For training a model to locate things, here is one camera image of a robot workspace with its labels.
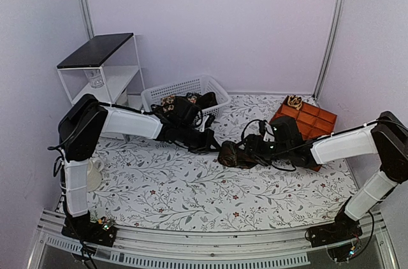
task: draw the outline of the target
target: black cable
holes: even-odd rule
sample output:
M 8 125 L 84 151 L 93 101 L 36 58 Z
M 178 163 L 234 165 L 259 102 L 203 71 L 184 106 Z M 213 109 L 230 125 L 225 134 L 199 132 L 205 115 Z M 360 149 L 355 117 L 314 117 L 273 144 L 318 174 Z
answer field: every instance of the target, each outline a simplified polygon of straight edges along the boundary
M 293 169 L 279 168 L 279 167 L 276 167 L 274 164 L 271 164 L 270 166 L 272 166 L 272 167 L 274 167 L 275 169 L 278 169 L 278 170 L 280 170 L 280 171 L 294 172 L 294 171 L 297 170 L 297 168 L 296 168 L 295 166 L 292 166 Z
M 388 120 L 388 119 L 379 119 L 378 123 L 388 123 L 388 124 L 394 124 L 398 127 L 401 127 L 402 129 L 406 130 L 408 132 L 408 128 L 405 127 L 403 124 L 400 124 L 399 122 L 393 121 L 393 120 Z
M 147 113 L 144 113 L 144 114 L 146 114 L 146 115 L 155 115 L 156 112 L 157 112 L 157 110 L 159 110 L 159 109 L 164 109 L 164 108 L 166 108 L 167 106 L 174 105 L 174 104 L 176 104 L 176 103 L 172 102 L 172 103 L 167 103 L 167 104 L 165 104 L 165 105 L 151 105 L 150 107 L 152 108 L 153 111 L 152 111 L 152 112 L 147 112 Z M 200 106 L 198 106 L 198 105 L 196 105 L 196 106 L 199 108 L 200 123 L 195 124 L 195 125 L 189 125 L 189 127 L 193 128 L 193 129 L 195 129 L 195 128 L 197 128 L 197 127 L 200 127 L 200 126 L 203 124 L 203 120 L 204 120 L 203 109 L 202 109 Z
M 55 159 L 54 161 L 54 170 L 52 172 L 52 175 L 54 176 L 54 178 L 58 175 L 59 171 L 62 168 L 62 162 L 64 161 L 64 156 L 59 156 Z
M 127 110 L 127 111 L 134 112 L 137 114 L 143 114 L 142 111 L 137 110 L 136 108 L 131 108 L 129 106 L 124 106 L 124 105 L 116 105 L 115 103 L 99 102 L 99 105 L 107 106 L 110 108 L 120 108 L 121 110 Z
M 81 243 L 82 249 L 86 252 L 86 254 L 88 255 L 89 261 L 92 263 L 94 269 L 98 269 L 94 260 L 92 259 L 91 253 L 88 250 L 88 246 L 85 244 L 85 242 L 82 240 L 82 238 L 78 235 L 76 229 L 73 226 L 73 223 L 71 221 L 71 218 L 69 217 L 69 214 L 66 214 L 66 220 L 69 222 L 70 227 L 72 229 L 72 231 L 74 232 L 75 236 L 78 238 L 79 242 Z M 83 262 L 83 264 L 88 268 L 88 269 L 92 269 L 91 267 L 88 266 L 88 264 L 86 263 L 86 261 Z
M 358 127 L 353 127 L 353 128 L 351 128 L 351 129 L 343 130 L 343 131 L 340 131 L 340 132 L 337 132 L 337 133 L 332 133 L 331 135 L 322 136 L 322 137 L 317 138 L 317 139 L 315 139 L 315 140 L 309 140 L 309 141 L 305 142 L 305 143 L 302 144 L 302 145 L 292 147 L 292 148 L 287 149 L 287 150 L 285 150 L 285 151 L 281 151 L 281 152 L 278 152 L 278 153 L 274 153 L 273 156 L 279 156 L 279 155 L 281 155 L 281 154 L 285 154 L 285 153 L 294 151 L 294 150 L 296 150 L 296 149 L 300 149 L 300 148 L 303 148 L 303 147 L 307 147 L 307 146 L 309 146 L 309 145 L 312 145 L 313 143 L 320 142 L 320 141 L 325 140 L 325 139 L 327 139 L 327 138 L 331 138 L 332 136 L 337 136 L 337 135 L 340 135 L 340 134 L 344 134 L 344 133 L 356 131 L 356 130 L 362 129 L 362 128 L 364 128 L 364 127 L 367 127 L 367 126 L 371 126 L 372 124 L 376 124 L 376 123 L 378 123 L 378 122 L 380 122 L 380 121 L 381 121 L 381 120 L 375 120 L 375 121 L 369 122 L 368 124 L 365 124 L 365 125 L 361 125 L 361 126 L 358 126 Z
M 265 128 L 265 131 L 266 131 L 269 135 L 272 135 L 273 137 L 275 137 L 275 135 L 274 135 L 273 133 L 269 132 L 267 128 Z
M 265 121 L 265 120 L 254 119 L 254 120 L 251 120 L 250 122 L 248 122 L 247 125 L 244 127 L 244 130 L 243 130 L 242 133 L 241 133 L 241 142 L 244 141 L 245 131 L 246 131 L 246 129 L 248 128 L 248 126 L 249 126 L 250 124 L 252 124 L 253 122 L 256 122 L 256 121 L 258 121 L 258 122 L 263 122 L 263 121 Z
M 308 229 L 307 229 L 306 232 L 305 232 L 305 239 L 306 239 L 308 242 L 310 242 L 310 237 L 306 237 L 306 234 L 309 235 L 309 230 L 308 230 Z
M 180 147 L 180 148 L 188 149 L 188 147 L 181 146 L 181 145 L 180 145 L 179 143 L 177 143 L 177 142 L 170 142 L 170 143 L 174 143 L 176 146 L 178 146 L 178 147 Z
M 88 264 L 87 264 L 87 261 L 89 260 L 89 259 L 85 259 L 85 254 L 84 254 L 84 248 L 82 248 L 81 249 L 81 255 L 82 255 L 82 264 L 84 264 L 85 265 L 85 267 L 87 267 L 87 269 L 92 269 Z
M 79 128 L 79 125 L 81 124 L 82 119 L 84 119 L 84 117 L 87 115 L 87 112 L 93 108 L 94 106 L 99 105 L 98 101 L 94 101 L 92 103 L 89 104 L 89 106 L 87 107 L 86 111 L 83 112 L 83 114 L 81 115 L 81 117 L 79 118 L 77 125 L 74 127 L 74 129 L 72 130 L 71 134 L 68 135 L 67 138 L 65 138 L 65 140 L 63 140 L 61 143 L 59 143 L 56 146 L 49 146 L 47 148 L 47 150 L 49 151 L 53 151 L 53 150 L 59 150 L 60 148 L 62 148 L 62 146 L 76 133 L 77 129 Z
M 370 234 L 370 237 L 368 238 L 367 243 L 365 244 L 364 248 L 362 248 L 362 249 L 360 250 L 360 252 L 359 252 L 358 254 L 352 255 L 349 259 L 346 258 L 346 259 L 340 260 L 340 261 L 338 261 L 338 263 L 344 263 L 344 262 L 350 261 L 350 260 L 352 260 L 352 259 L 355 259 L 355 258 L 357 258 L 358 256 L 362 255 L 363 252 L 365 251 L 365 249 L 367 249 L 368 245 L 369 245 L 370 242 L 371 242 L 371 239 L 372 239 L 372 237 L 373 237 L 373 234 L 374 234 L 374 224 L 375 224 L 373 214 L 371 213 L 371 211 L 368 211 L 368 213 L 369 213 L 370 216 L 371 216 L 372 224 L 371 224 L 371 234 Z

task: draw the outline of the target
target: white wall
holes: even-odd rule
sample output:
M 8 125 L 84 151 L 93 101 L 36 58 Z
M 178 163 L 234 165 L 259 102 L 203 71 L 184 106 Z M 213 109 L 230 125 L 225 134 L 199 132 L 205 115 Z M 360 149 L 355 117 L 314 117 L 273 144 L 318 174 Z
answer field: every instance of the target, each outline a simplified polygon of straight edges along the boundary
M 408 0 L 346 0 L 320 103 L 339 129 L 392 111 L 408 125 Z M 374 156 L 351 160 L 359 183 L 379 167 Z M 408 268 L 408 183 L 381 210 L 401 268 Z
M 23 268 L 52 177 L 69 102 L 56 65 L 86 42 L 78 0 L 0 0 L 0 268 Z
M 209 74 L 228 91 L 312 93 L 335 0 L 89 0 L 96 34 L 134 32 L 147 87 Z

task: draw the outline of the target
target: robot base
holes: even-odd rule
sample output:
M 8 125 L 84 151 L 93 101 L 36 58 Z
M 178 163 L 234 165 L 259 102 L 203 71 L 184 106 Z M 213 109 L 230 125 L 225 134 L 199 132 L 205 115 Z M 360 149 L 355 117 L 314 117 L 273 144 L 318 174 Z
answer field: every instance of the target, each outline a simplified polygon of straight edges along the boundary
M 82 233 L 81 239 L 84 242 L 89 242 L 91 244 L 96 245 L 104 245 L 105 247 L 113 247 L 113 243 L 115 242 L 117 228 L 111 226 L 108 230 L 104 230 L 102 225 L 98 224 L 97 222 L 90 222 L 88 225 L 89 232 L 88 235 Z M 61 234 L 79 240 L 75 231 L 72 230 L 69 226 L 64 226 L 62 228 Z
M 64 203 L 66 218 L 61 234 L 77 240 L 83 240 L 91 244 L 113 247 L 115 242 L 117 228 L 107 226 L 98 222 L 91 221 L 91 215 L 87 212 L 79 217 L 72 217 L 67 214 L 66 204 Z
M 362 236 L 362 234 L 363 232 L 357 224 L 352 228 L 342 228 L 336 222 L 313 226 L 307 230 L 307 236 L 313 248 L 350 240 L 356 236 Z

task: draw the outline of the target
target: laundry basket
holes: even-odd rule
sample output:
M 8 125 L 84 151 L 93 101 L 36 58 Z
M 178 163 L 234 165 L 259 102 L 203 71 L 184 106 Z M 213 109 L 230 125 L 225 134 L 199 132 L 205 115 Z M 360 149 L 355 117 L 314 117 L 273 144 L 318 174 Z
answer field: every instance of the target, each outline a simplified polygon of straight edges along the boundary
M 151 112 L 152 105 L 160 105 L 161 98 L 169 95 L 185 96 L 188 92 L 197 92 L 204 95 L 214 92 L 218 105 L 203 110 L 203 116 L 212 114 L 215 118 L 221 116 L 224 108 L 231 102 L 231 97 L 211 76 L 197 76 L 179 83 L 170 83 L 145 89 L 142 92 L 143 107 Z

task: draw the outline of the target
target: floral tablecloth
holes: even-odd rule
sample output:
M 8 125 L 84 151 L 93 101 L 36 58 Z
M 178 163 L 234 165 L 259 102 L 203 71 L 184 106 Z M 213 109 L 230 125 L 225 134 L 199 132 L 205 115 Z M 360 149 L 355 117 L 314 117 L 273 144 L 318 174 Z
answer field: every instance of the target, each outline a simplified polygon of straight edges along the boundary
M 285 96 L 235 95 L 212 128 L 221 144 L 240 139 L 252 119 L 270 119 Z M 304 98 L 314 104 L 312 98 Z M 248 133 L 257 125 L 250 126 Z M 249 231 L 330 221 L 356 192 L 344 161 L 319 172 L 285 172 L 262 166 L 225 168 L 216 154 L 194 155 L 166 143 L 134 137 L 100 139 L 103 183 L 88 193 L 93 217 L 117 224 L 184 231 Z M 292 168 L 285 162 L 277 166 Z

